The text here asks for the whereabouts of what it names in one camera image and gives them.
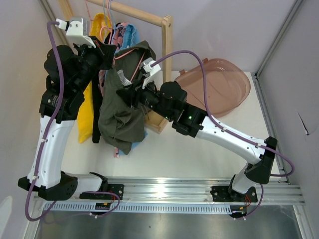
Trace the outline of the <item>pink wire hanger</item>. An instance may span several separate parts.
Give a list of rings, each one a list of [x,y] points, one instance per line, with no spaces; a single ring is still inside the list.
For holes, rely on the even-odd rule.
[[[124,80],[124,84],[127,84],[128,81],[132,81],[139,68],[139,64],[145,58],[147,45],[140,40],[140,34],[138,29],[132,24],[127,23],[123,47],[115,52],[113,63],[116,67],[116,70],[122,70],[125,74],[126,79]],[[106,38],[109,38],[109,35],[112,36],[112,32],[110,32]]]

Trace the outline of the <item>olive green shorts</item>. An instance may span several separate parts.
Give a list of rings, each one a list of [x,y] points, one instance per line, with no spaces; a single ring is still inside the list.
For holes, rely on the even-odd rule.
[[[156,59],[156,54],[150,47],[147,41],[142,41],[147,45],[147,51],[145,58],[151,57],[154,60]],[[139,74],[133,84],[138,82],[142,78],[142,73],[139,70]],[[102,104],[100,107],[100,116],[98,120],[98,128],[100,130],[101,136],[106,143],[119,149],[119,139],[123,134],[123,106],[126,105],[124,101],[117,95],[116,90],[120,86],[119,77],[117,74],[116,67],[114,63],[112,67],[107,71],[105,82],[104,82],[104,96]]]

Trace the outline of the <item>light blue shorts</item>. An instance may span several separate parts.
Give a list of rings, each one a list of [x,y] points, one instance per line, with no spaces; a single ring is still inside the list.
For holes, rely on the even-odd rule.
[[[118,52],[115,60],[120,63],[124,70],[117,71],[120,86],[116,90],[122,96],[127,96],[127,89],[133,85],[133,80],[139,74],[139,65],[144,59],[144,45],[138,45],[140,42],[139,32],[133,24],[121,23],[117,29]],[[123,134],[119,139],[119,152],[121,155],[128,155],[145,138],[144,112],[141,108],[133,109],[131,106],[124,105],[123,108]]]

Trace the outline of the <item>blue wire hanger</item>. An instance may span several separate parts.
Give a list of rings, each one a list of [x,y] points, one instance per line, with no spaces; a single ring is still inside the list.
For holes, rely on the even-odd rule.
[[[103,13],[105,16],[107,16],[109,18],[109,21],[112,25],[112,28],[115,30],[116,29],[116,23],[115,23],[115,19],[113,17],[112,14],[112,10],[111,10],[111,0],[103,0]]]

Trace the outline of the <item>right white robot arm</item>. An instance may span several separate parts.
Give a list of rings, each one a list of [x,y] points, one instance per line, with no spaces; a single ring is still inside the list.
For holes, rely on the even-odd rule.
[[[254,138],[212,120],[207,111],[187,103],[187,92],[177,82],[164,83],[158,90],[154,83],[145,88],[126,86],[117,95],[129,106],[143,105],[172,123],[176,132],[218,144],[246,160],[246,166],[233,176],[228,197],[239,201],[256,184],[268,184],[275,158],[277,140]]]

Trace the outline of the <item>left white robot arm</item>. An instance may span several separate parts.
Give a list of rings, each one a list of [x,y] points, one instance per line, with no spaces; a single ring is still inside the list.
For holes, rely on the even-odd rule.
[[[61,170],[69,134],[84,102],[84,91],[100,70],[112,66],[115,45],[107,45],[96,37],[95,44],[75,45],[77,54],[67,45],[47,53],[44,68],[46,91],[42,95],[39,113],[40,136],[37,154],[29,174],[18,180],[18,186],[37,192],[47,201],[64,201],[79,194],[82,199],[103,199],[108,194],[108,179],[97,173],[73,175]]]

